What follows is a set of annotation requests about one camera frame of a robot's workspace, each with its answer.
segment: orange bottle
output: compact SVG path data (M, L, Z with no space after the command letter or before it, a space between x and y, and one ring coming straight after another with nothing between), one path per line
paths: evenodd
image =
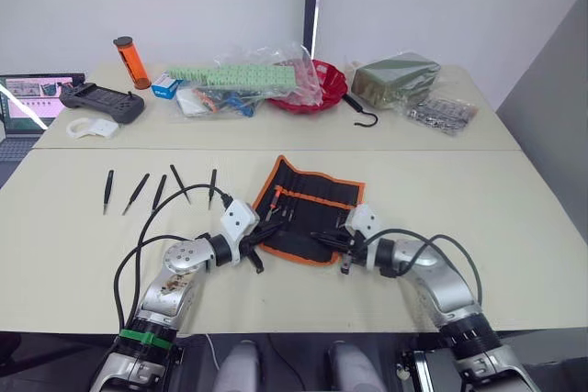
M124 61L127 70L129 71L132 82L135 83L136 89L147 89L151 86L151 81L145 72L143 63L139 58L139 54L135 49L132 38L129 36L119 37L113 43L119 50L120 58Z

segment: tool roll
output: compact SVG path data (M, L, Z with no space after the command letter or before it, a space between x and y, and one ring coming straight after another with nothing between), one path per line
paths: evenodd
M280 155L254 209L261 220L281 220L283 225L261 248L298 263L335 263L338 253L311 238L311 233L342 227L349 210L363 201L364 186L327 174L302 172Z

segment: red bowl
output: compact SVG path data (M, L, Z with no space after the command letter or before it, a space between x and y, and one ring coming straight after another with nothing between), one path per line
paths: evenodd
M329 63L313 60L312 64L319 77L319 84L322 89L322 104L318 106L291 105L285 101L270 98L272 105L287 110L293 114L313 114L333 107L341 101L347 93L347 83L344 74Z

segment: laptop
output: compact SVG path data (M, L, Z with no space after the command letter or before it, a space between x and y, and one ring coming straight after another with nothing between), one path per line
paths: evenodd
M0 84L12 95L0 91L0 119L6 134L0 142L0 186L43 134L43 126L48 127L63 110L62 90L84 81L83 73L0 75Z

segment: white table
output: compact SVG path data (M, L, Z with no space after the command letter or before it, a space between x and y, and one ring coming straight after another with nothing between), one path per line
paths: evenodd
M164 67L154 67L156 78ZM469 127L457 137L417 126L392 111L379 111L377 126L365 129L354 121L371 122L346 103L313 116L291 115L264 104L253 118L194 120L184 118L175 102L156 98L151 89L136 91L122 63L107 65L88 81L141 95L145 110L111 140L99 137L70 139L67 125L81 117L102 117L88 109L65 109L51 124L36 148L99 149L200 149L249 151L515 151L519 146L485 102L468 73L457 66L444 66L434 94L455 98L480 108Z
M484 310L496 330L588 325L588 248L520 151L179 151L35 150L0 189L0 330L117 331L112 277L148 217L158 177L174 163L186 185L207 182L253 201L279 153L297 167L367 183L366 200L387 226L444 232L467 247L484 286ZM102 216L108 169L115 181ZM141 176L152 177L122 217ZM165 194L176 190L168 180ZM207 211L178 198L151 234L216 232L221 204ZM161 267L168 243L143 253L142 286ZM448 255L472 284L465 261ZM266 271L248 262L208 278L183 332L426 331L405 281L354 267L315 268L261 252ZM131 273L122 280L130 304Z

